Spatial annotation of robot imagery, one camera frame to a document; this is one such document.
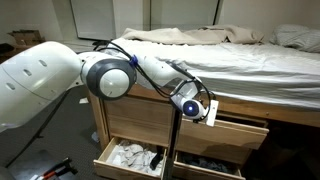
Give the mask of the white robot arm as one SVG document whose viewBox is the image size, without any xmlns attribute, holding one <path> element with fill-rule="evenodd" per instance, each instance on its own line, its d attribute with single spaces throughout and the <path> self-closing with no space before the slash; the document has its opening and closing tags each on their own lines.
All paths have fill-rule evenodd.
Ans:
<svg viewBox="0 0 320 180">
<path fill-rule="evenodd" d="M 0 65 L 0 130 L 17 128 L 67 90 L 85 85 L 98 98 L 117 100 L 139 84 L 167 94 L 188 118 L 202 120 L 210 109 L 196 95 L 201 80 L 172 62 L 130 54 L 113 43 L 99 51 L 76 53 L 54 41 L 33 46 Z"/>
</svg>

